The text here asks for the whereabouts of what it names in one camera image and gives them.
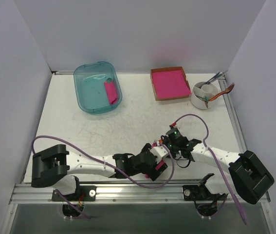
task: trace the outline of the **transparent plastic tub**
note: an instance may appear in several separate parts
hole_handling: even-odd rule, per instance
[[[117,99],[110,104],[104,83],[113,83]],[[85,64],[74,71],[74,83],[78,106],[89,114],[101,114],[114,110],[122,101],[122,91],[112,64],[96,62]]]

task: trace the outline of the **small cardboard box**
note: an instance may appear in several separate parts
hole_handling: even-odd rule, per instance
[[[185,98],[185,97],[188,98],[190,96],[190,94],[189,94],[189,95],[183,95],[183,96],[171,97],[171,98],[170,97],[169,98],[158,98],[157,97],[156,90],[155,90],[155,87],[154,87],[154,84],[153,84],[152,74],[157,73],[157,72],[170,72],[170,71],[179,71],[179,70],[181,70],[182,75],[184,77],[185,84],[187,85],[187,87],[191,91],[190,85],[187,82],[186,75],[185,75],[185,72],[184,72],[182,67],[164,67],[164,68],[151,69],[150,77],[151,77],[151,83],[152,83],[153,92],[154,92],[154,96],[155,96],[156,101],[173,100],[173,99],[180,99],[180,98]]]

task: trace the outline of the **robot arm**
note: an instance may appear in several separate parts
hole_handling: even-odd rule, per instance
[[[212,154],[200,140],[188,140],[181,135],[177,127],[170,128],[166,135],[162,136],[162,141],[174,157],[180,154],[190,161],[217,167]],[[209,148],[215,153],[222,170],[230,174],[227,179],[231,187],[248,203],[256,204],[274,184],[274,178],[253,152],[233,153],[210,146]],[[211,194],[228,193],[220,177],[209,176],[203,185]]]
[[[180,154],[193,162],[202,162],[217,167],[211,153],[205,148],[200,140],[188,140],[182,136],[176,127],[162,136],[163,144],[167,146],[173,157]],[[228,181],[232,188],[245,201],[256,204],[274,183],[274,179],[267,171],[258,157],[251,151],[243,154],[232,153],[210,147],[222,169],[229,173]],[[161,146],[152,148],[146,144],[141,153],[115,154],[104,157],[96,157],[103,163],[96,162],[84,156],[66,151],[65,145],[56,145],[33,156],[32,187],[53,187],[63,195],[71,195],[73,198],[80,197],[78,178],[72,174],[93,174],[113,178],[125,178],[118,170],[106,166],[109,163],[128,176],[142,173],[155,181],[167,168],[163,158],[168,152]],[[198,193],[208,191],[210,194],[228,193],[224,181],[220,177],[206,176],[200,185]]]
[[[105,163],[119,168],[129,176],[139,173],[155,181],[167,168],[163,158],[168,152],[161,146],[146,144],[141,153],[115,154],[96,157],[104,162],[96,162],[82,155],[66,151],[66,146],[59,144],[33,155],[32,187],[53,187],[63,195],[79,197],[79,181],[72,174],[92,174],[109,178],[126,178],[118,170]]]

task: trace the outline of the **purple cable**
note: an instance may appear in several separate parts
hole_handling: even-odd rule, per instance
[[[85,219],[85,217],[81,216],[81,215],[76,216],[76,217],[72,217],[72,218],[69,217],[69,216],[64,215],[63,210],[62,210],[62,206],[58,208],[57,212],[58,212],[58,214],[59,214],[60,217],[66,217],[66,218],[70,218],[70,219]]]
[[[223,206],[224,206],[224,204],[225,204],[225,202],[226,202],[226,199],[227,199],[227,195],[225,196],[225,198],[224,198],[222,204],[220,205],[219,209],[218,209],[213,215],[211,215],[211,216],[204,216],[204,217],[206,217],[206,218],[208,218],[208,217],[212,218],[212,217],[214,217],[215,215],[217,215],[217,214],[219,213],[219,211],[223,208]]]
[[[58,193],[59,197],[62,198],[66,203],[68,203],[69,206],[71,206],[74,210],[76,210],[77,212],[79,212],[85,218],[91,219],[91,217],[89,215],[86,215],[84,212],[82,212],[77,207],[75,207],[72,203],[70,203],[70,201],[68,199],[66,199],[66,197],[63,196],[62,193],[60,193],[60,191],[58,189],[56,189],[55,191]]]
[[[123,171],[120,170],[119,168],[115,167],[114,165],[112,165],[112,164],[110,164],[110,163],[108,163],[108,162],[101,161],[101,160],[99,160],[99,159],[97,159],[97,158],[95,158],[95,157],[92,157],[92,156],[90,156],[89,154],[87,154],[85,151],[83,151],[82,149],[78,148],[77,146],[75,146],[75,145],[69,143],[69,142],[66,141],[66,140],[63,140],[63,139],[58,138],[58,137],[55,137],[55,136],[41,135],[41,136],[35,137],[34,140],[32,141],[32,146],[31,146],[31,147],[32,147],[32,152],[33,152],[33,154],[35,154],[34,142],[35,142],[37,139],[39,139],[39,138],[49,138],[49,139],[53,139],[53,140],[57,140],[57,141],[63,142],[63,143],[65,143],[65,144],[71,146],[72,148],[76,149],[77,151],[79,151],[80,153],[82,153],[82,154],[83,154],[84,156],[86,156],[87,158],[90,158],[90,159],[93,160],[93,161],[96,161],[96,162],[105,164],[105,165],[107,165],[107,166],[109,166],[109,167],[112,167],[113,169],[119,171],[121,174],[124,175],[124,177],[126,177],[127,179],[129,179],[132,183],[135,183],[136,185],[138,185],[138,186],[140,186],[140,187],[142,187],[142,188],[147,188],[147,189],[157,189],[157,188],[161,188],[161,187],[165,186],[166,184],[168,184],[168,183],[171,181],[172,176],[173,176],[173,174],[174,174],[174,172],[175,172],[175,162],[174,162],[174,160],[173,160],[173,157],[172,157],[172,155],[171,155],[169,149],[168,149],[165,145],[163,145],[162,143],[159,143],[159,144],[160,144],[162,147],[164,147],[164,149],[168,152],[168,154],[169,154],[169,156],[170,156],[170,158],[171,158],[171,161],[172,161],[172,170],[171,170],[171,174],[170,174],[169,178],[168,178],[164,183],[159,184],[159,185],[155,185],[155,186],[147,186],[147,185],[144,185],[144,184],[142,184],[142,183],[139,183],[138,181],[136,181],[136,180],[130,178],[129,175],[127,175],[125,172],[123,172]]]
[[[232,190],[232,188],[231,188],[229,182],[227,181],[227,179],[226,179],[226,177],[225,177],[225,174],[224,174],[224,172],[223,172],[223,170],[222,170],[222,168],[221,168],[221,165],[220,165],[220,163],[219,163],[219,161],[218,161],[218,159],[217,159],[215,153],[214,153],[214,152],[212,151],[212,149],[210,149],[210,148],[207,146],[207,144],[206,144],[206,140],[207,140],[207,138],[209,137],[209,128],[208,128],[206,122],[205,122],[201,117],[199,117],[198,115],[195,115],[195,114],[186,114],[186,115],[183,115],[183,116],[181,116],[180,118],[178,118],[174,123],[177,123],[180,119],[182,119],[182,118],[184,118],[184,117],[186,117],[186,116],[194,116],[194,117],[196,117],[196,118],[199,118],[199,119],[203,122],[203,124],[205,125],[207,134],[206,134],[205,138],[202,140],[202,142],[203,142],[204,146],[205,146],[205,147],[210,151],[210,153],[212,154],[212,157],[214,158],[214,160],[215,160],[215,162],[216,162],[216,164],[217,164],[217,167],[218,167],[218,169],[219,169],[219,171],[220,171],[220,173],[221,173],[221,176],[222,176],[222,178],[223,178],[223,180],[224,180],[224,182],[225,182],[225,185],[227,186],[227,188],[228,188],[228,190],[229,190],[229,192],[230,192],[230,194],[231,194],[231,196],[232,196],[232,198],[233,198],[233,200],[234,200],[234,203],[235,203],[235,205],[236,205],[236,207],[237,207],[237,209],[238,209],[238,211],[239,211],[239,215],[240,215],[241,219],[243,220],[244,224],[247,224],[247,223],[248,223],[248,219],[247,219],[247,215],[246,215],[246,213],[245,213],[245,210],[244,210],[243,207],[241,206],[241,204],[240,204],[239,200],[237,199],[236,195],[234,194],[234,192],[233,192],[233,190]]]

